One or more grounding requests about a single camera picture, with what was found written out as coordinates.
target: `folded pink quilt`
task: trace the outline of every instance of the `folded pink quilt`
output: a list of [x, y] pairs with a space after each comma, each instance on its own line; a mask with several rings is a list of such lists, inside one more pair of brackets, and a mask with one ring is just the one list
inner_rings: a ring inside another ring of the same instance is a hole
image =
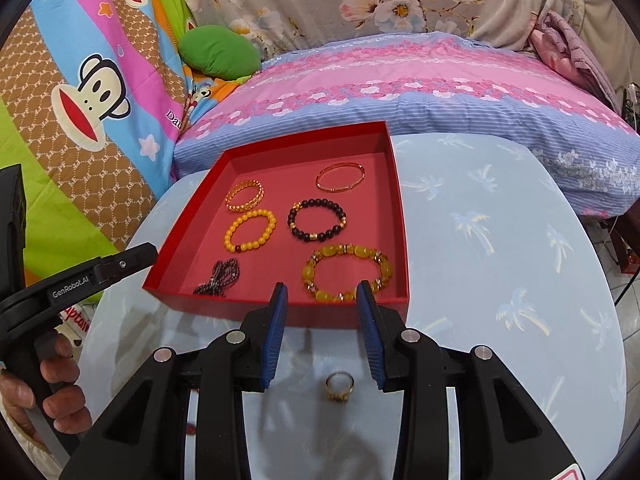
[[562, 16], [550, 10], [536, 25], [529, 41], [549, 68], [620, 114], [621, 107], [606, 72]]

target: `finger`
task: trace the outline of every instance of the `finger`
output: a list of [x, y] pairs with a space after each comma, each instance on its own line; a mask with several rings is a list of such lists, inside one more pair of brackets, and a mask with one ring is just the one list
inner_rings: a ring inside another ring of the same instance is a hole
[[68, 337], [62, 334], [58, 334], [56, 337], [56, 354], [60, 357], [71, 358], [74, 355], [74, 348], [71, 346], [71, 341], [69, 341]]
[[78, 412], [83, 406], [84, 393], [75, 385], [65, 386], [42, 403], [44, 412], [51, 418], [64, 418]]
[[0, 395], [5, 403], [19, 408], [33, 408], [36, 404], [30, 387], [6, 370], [0, 372]]
[[88, 431], [91, 429], [91, 414], [88, 409], [83, 408], [78, 412], [55, 420], [53, 427], [60, 433], [76, 434]]
[[47, 383], [75, 383], [80, 376], [80, 368], [73, 359], [52, 357], [40, 363], [40, 373]]

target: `tile floor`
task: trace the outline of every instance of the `tile floor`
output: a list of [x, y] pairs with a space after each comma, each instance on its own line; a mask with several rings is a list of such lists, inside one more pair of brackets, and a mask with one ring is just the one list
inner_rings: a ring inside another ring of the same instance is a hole
[[[596, 223], [585, 225], [585, 229], [598, 254], [615, 301], [631, 276], [620, 273], [616, 264], [616, 253], [607, 232]], [[621, 442], [623, 443], [640, 419], [640, 278], [636, 279], [623, 296], [616, 312], [622, 330], [626, 360], [626, 412]]]

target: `gold bangle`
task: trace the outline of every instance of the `gold bangle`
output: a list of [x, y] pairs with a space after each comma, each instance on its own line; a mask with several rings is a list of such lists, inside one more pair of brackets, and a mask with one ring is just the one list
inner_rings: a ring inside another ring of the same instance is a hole
[[[255, 218], [257, 216], [266, 216], [269, 220], [269, 225], [262, 233], [262, 236], [258, 238], [255, 242], [247, 242], [245, 244], [233, 245], [231, 242], [231, 237], [236, 232], [236, 229], [240, 226], [242, 222], [246, 222], [250, 218]], [[231, 227], [225, 234], [225, 247], [226, 250], [230, 253], [240, 253], [245, 251], [251, 251], [252, 249], [258, 249], [260, 246], [267, 243], [267, 240], [271, 237], [271, 233], [276, 228], [276, 217], [273, 215], [271, 211], [267, 211], [266, 209], [258, 209], [256, 211], [249, 211], [248, 213], [239, 216], [238, 219], [231, 224]]]
[[[353, 184], [349, 184], [348, 186], [342, 186], [342, 187], [322, 186], [320, 184], [320, 179], [322, 178], [322, 176], [331, 170], [336, 170], [337, 168], [358, 168], [362, 174], [360, 175], [360, 178], [357, 180], [357, 182], [354, 182]], [[350, 189], [353, 189], [358, 184], [362, 183], [362, 181], [364, 180], [364, 177], [365, 177], [364, 168], [361, 165], [357, 164], [356, 162], [338, 162], [337, 164], [330, 165], [328, 168], [324, 168], [324, 170], [318, 173], [318, 176], [316, 176], [316, 186], [318, 186], [318, 189], [322, 191], [326, 191], [327, 193], [341, 193], [343, 191], [348, 191]]]
[[[247, 187], [257, 187], [258, 194], [250, 202], [247, 202], [246, 204], [232, 205], [231, 204], [232, 198], [240, 190], [245, 189]], [[256, 207], [260, 203], [260, 200], [262, 200], [263, 196], [264, 196], [264, 188], [262, 187], [262, 184], [260, 184], [260, 182], [258, 182], [257, 180], [244, 180], [240, 184], [236, 184], [235, 186], [233, 186], [231, 191], [229, 191], [226, 194], [225, 196], [226, 208], [229, 209], [229, 211], [231, 211], [232, 213], [244, 213], [245, 211], [249, 211], [250, 209], [253, 209], [254, 207]]]
[[[334, 392], [334, 390], [331, 388], [331, 384], [330, 384], [331, 379], [337, 376], [345, 376], [348, 378], [350, 384], [346, 390], [343, 390], [341, 392]], [[356, 381], [353, 380], [353, 376], [350, 373], [334, 372], [326, 378], [326, 381], [324, 382], [324, 387], [326, 388], [326, 392], [329, 396], [329, 400], [332, 400], [333, 402], [347, 402], [347, 400], [349, 400], [349, 396], [353, 393], [353, 387], [355, 386], [355, 383]]]
[[355, 254], [359, 258], [368, 258], [373, 260], [380, 266], [380, 277], [369, 282], [369, 286], [374, 294], [385, 288], [389, 283], [389, 279], [393, 276], [394, 270], [389, 263], [386, 254], [381, 253], [377, 249], [367, 249], [361, 245], [352, 244], [325, 245], [319, 251], [314, 251], [306, 262], [305, 267], [302, 269], [302, 282], [305, 285], [306, 290], [308, 290], [309, 293], [321, 303], [353, 301], [356, 298], [355, 287], [352, 290], [341, 292], [335, 296], [332, 296], [328, 292], [316, 287], [316, 283], [314, 282], [314, 278], [316, 276], [316, 265], [323, 258], [330, 258], [336, 254]]

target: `bedsheet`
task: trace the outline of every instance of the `bedsheet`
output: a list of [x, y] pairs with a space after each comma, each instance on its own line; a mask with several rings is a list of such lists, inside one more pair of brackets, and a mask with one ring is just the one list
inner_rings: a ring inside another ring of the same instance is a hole
[[579, 215], [622, 214], [640, 196], [640, 137], [612, 110], [536, 59], [440, 32], [370, 36], [265, 62], [182, 136], [175, 167], [185, 176], [235, 146], [362, 121], [386, 121], [392, 135], [445, 132], [441, 142], [461, 150], [470, 148], [458, 133], [518, 142]]
[[22, 165], [28, 268], [122, 250], [174, 181], [178, 136], [238, 84], [182, 64], [160, 0], [33, 0], [0, 51], [0, 167]]

